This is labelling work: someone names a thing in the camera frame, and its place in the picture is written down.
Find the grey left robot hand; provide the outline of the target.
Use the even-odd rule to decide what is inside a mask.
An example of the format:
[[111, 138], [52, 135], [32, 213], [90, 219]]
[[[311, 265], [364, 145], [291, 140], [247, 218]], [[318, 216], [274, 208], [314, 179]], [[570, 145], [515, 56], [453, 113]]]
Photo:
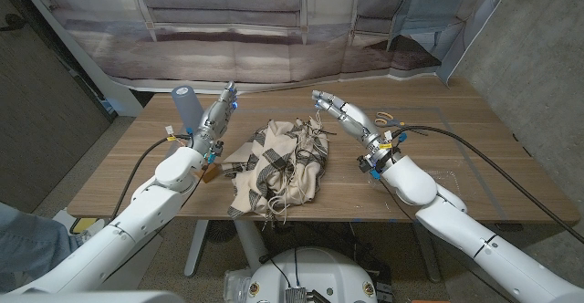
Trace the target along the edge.
[[227, 125], [237, 108], [237, 89], [233, 81], [224, 87], [216, 100], [204, 113], [199, 127], [193, 133], [192, 149], [205, 156], [216, 141], [226, 132]]

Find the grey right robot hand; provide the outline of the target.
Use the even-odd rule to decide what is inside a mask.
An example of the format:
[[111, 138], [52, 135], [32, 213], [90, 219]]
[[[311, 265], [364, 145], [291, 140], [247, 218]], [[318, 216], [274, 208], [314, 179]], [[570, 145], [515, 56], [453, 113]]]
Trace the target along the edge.
[[385, 145], [389, 142], [361, 109], [325, 91], [313, 90], [311, 97], [318, 109], [328, 112], [347, 134], [368, 151], [372, 163], [387, 163], [391, 158], [391, 149]]

